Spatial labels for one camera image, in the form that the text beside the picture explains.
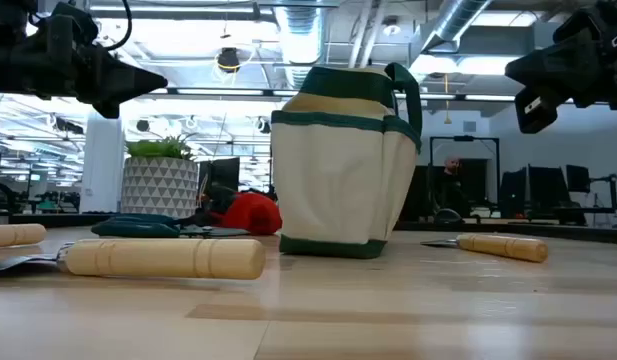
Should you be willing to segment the long ceiling light strip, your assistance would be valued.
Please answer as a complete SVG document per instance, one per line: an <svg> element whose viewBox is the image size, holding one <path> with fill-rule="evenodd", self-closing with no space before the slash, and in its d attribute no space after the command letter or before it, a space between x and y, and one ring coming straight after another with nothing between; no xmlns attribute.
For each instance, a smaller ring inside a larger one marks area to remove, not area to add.
<svg viewBox="0 0 617 360"><path fill-rule="evenodd" d="M149 95L200 95L200 96L242 96L242 97L284 97L296 95L296 90L274 89L224 89L224 88L163 88L149 93ZM512 95L485 95L485 94L446 94L421 93L421 100L439 101L475 101L475 102L513 102Z"/></svg>

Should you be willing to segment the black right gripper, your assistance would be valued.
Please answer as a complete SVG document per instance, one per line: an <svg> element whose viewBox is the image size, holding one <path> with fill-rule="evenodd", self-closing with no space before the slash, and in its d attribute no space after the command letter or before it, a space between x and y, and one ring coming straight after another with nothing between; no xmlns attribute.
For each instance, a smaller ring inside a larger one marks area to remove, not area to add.
<svg viewBox="0 0 617 360"><path fill-rule="evenodd" d="M617 0L597 0L575 10L555 31L555 40L572 41L578 49L574 67L578 72L572 85L578 108L605 103L617 109ZM529 88L556 88L546 59L555 45L538 48L509 62L504 75Z"/></svg>

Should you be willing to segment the wooden handled garden tool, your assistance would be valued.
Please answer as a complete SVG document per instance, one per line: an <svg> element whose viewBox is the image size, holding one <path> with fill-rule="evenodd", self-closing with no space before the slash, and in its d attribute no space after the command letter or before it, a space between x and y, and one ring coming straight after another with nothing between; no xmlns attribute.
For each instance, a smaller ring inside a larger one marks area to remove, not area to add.
<svg viewBox="0 0 617 360"><path fill-rule="evenodd" d="M40 243L47 234L41 224L0 225L0 247L24 246Z"/></svg>

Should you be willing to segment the ribbed ceiling duct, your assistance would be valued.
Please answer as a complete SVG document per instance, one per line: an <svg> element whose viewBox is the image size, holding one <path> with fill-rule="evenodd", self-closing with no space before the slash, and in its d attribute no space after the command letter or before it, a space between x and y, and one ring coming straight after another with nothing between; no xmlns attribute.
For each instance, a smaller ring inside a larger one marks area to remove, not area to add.
<svg viewBox="0 0 617 360"><path fill-rule="evenodd" d="M288 86L299 89L323 53L326 10L322 0L284 0L274 9Z"/></svg>

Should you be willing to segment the black gantry frame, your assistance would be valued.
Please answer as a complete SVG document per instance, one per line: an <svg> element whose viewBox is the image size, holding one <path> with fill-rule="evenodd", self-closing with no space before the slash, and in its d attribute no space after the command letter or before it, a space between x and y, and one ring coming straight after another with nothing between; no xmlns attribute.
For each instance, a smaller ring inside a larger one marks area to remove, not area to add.
<svg viewBox="0 0 617 360"><path fill-rule="evenodd" d="M480 142L483 146L485 146L485 141L491 141L494 143L494 171L495 171L495 200L489 201L487 207L490 211L489 217L496 215L499 213L499 200L500 200L500 186L501 186L501 145L500 139L498 137L483 137L483 136L472 136L472 135L447 135L447 136L431 136L428 141L428 175L427 180L428 184L432 183L433 180L433 166L434 166L434 155L435 155L435 145L434 142L436 140L443 141L452 141L452 142Z"/></svg>

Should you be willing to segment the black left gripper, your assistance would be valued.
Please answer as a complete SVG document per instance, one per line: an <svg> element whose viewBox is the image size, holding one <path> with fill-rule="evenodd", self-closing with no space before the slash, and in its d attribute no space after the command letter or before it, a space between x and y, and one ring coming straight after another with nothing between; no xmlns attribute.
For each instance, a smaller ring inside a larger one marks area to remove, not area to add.
<svg viewBox="0 0 617 360"><path fill-rule="evenodd" d="M25 93L48 98L76 95L76 82L86 68L83 50L93 45L97 25L75 3L57 3L52 12L34 24L34 34L24 33L15 44L15 68ZM106 53L97 80L98 97L123 103L167 87L167 79L129 65Z"/></svg>

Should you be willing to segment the red gardening glove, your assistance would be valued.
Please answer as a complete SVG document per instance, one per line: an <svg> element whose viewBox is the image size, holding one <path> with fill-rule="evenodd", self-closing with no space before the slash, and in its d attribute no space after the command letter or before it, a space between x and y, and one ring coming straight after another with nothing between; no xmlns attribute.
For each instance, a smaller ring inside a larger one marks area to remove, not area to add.
<svg viewBox="0 0 617 360"><path fill-rule="evenodd" d="M219 227L246 230L258 236L273 235L282 227L277 203L261 192L239 192L216 185L205 195L210 201L209 215Z"/></svg>

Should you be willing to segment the black round ceiling device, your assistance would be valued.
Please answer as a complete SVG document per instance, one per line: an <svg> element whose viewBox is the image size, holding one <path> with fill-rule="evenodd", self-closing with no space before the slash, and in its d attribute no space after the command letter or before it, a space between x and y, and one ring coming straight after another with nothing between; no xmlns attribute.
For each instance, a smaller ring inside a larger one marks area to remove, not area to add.
<svg viewBox="0 0 617 360"><path fill-rule="evenodd" d="M240 68L238 50L234 47L222 48L217 57L217 66L224 73L236 73Z"/></svg>

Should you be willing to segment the person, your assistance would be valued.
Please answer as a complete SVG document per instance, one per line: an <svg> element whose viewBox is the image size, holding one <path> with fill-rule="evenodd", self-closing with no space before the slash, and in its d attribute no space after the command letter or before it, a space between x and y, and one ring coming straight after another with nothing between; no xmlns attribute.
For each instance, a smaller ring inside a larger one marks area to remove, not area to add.
<svg viewBox="0 0 617 360"><path fill-rule="evenodd" d="M463 192L460 177L461 161L447 157L443 171L435 178L435 201L438 210L453 210L461 217L470 215L470 204Z"/></svg>

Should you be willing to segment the black office monitor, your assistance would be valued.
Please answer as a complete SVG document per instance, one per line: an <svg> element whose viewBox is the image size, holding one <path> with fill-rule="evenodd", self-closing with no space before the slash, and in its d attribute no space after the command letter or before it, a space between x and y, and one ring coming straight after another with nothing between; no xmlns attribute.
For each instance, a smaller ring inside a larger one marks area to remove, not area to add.
<svg viewBox="0 0 617 360"><path fill-rule="evenodd" d="M503 218L525 217L527 168L505 172L499 188L499 210Z"/></svg>
<svg viewBox="0 0 617 360"><path fill-rule="evenodd" d="M572 201L562 169L530 166L528 176L532 217L563 222Z"/></svg>
<svg viewBox="0 0 617 360"><path fill-rule="evenodd" d="M203 193L213 185L219 185L231 190L239 187L240 158L216 159L199 163L199 187Z"/></svg>

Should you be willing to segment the cream green canvas gardening bag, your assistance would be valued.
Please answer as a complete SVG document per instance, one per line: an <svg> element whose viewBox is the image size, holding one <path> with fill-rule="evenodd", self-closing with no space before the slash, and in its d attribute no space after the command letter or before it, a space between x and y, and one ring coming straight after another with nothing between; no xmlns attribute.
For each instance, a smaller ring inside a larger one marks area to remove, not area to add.
<svg viewBox="0 0 617 360"><path fill-rule="evenodd" d="M419 84L407 68L312 68L271 114L273 185L288 255L373 259L421 151Z"/></svg>

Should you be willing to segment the wooden handled garden trowel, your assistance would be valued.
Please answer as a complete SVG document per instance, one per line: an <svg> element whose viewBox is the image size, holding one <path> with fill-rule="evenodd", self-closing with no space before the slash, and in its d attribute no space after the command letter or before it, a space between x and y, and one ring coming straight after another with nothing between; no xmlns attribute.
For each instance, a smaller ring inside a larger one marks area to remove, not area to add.
<svg viewBox="0 0 617 360"><path fill-rule="evenodd" d="M453 239L422 242L422 245L457 248L533 263L543 263L548 258L546 243L534 238L466 233L457 235Z"/></svg>
<svg viewBox="0 0 617 360"><path fill-rule="evenodd" d="M254 239L88 239L67 243L55 255L1 260L0 272L29 263L78 276L254 280L266 252Z"/></svg>

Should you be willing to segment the succulent in triangle-pattern pot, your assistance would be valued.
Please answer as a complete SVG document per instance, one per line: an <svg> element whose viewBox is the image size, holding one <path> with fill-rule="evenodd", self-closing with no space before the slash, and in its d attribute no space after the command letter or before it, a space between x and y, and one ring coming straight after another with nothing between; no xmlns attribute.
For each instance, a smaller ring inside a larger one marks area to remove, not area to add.
<svg viewBox="0 0 617 360"><path fill-rule="evenodd" d="M185 218L197 208L199 166L187 136L126 143L121 212Z"/></svg>

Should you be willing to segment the silver ceiling duct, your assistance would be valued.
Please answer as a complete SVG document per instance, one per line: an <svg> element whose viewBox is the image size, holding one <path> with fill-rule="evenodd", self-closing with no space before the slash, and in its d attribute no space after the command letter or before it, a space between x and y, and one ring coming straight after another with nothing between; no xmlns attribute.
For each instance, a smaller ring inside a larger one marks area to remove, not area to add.
<svg viewBox="0 0 617 360"><path fill-rule="evenodd" d="M444 0L438 16L425 24L422 53L456 53L461 37L493 0Z"/></svg>

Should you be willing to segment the white pillar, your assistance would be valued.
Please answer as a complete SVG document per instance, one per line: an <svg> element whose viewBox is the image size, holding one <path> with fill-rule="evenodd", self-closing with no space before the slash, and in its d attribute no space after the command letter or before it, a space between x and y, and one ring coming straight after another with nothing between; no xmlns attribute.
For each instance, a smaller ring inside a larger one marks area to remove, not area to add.
<svg viewBox="0 0 617 360"><path fill-rule="evenodd" d="M125 151L123 122L95 110L86 119L80 212L117 212Z"/></svg>

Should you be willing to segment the monitor on arm mount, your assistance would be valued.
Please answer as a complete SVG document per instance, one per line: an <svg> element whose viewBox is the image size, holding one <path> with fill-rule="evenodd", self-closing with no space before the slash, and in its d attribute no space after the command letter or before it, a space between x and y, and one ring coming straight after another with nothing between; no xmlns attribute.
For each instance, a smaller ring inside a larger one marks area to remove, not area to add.
<svg viewBox="0 0 617 360"><path fill-rule="evenodd" d="M591 192L591 184L595 182L604 182L609 186L610 206L598 206L595 204L592 207L576 207L575 212L583 214L613 214L617 217L617 175L612 173L607 176L592 178L589 174L589 169L583 166L567 165L566 166L566 182L569 193L585 193Z"/></svg>

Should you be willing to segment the green handled pruning shears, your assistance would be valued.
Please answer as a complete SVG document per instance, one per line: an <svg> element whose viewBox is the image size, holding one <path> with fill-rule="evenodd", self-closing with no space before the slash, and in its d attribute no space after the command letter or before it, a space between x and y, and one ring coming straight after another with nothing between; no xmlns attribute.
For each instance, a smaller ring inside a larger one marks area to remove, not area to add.
<svg viewBox="0 0 617 360"><path fill-rule="evenodd" d="M219 227L215 218L204 214L186 218L121 214L93 225L91 232L100 237L120 238L224 238L249 235L244 229Z"/></svg>

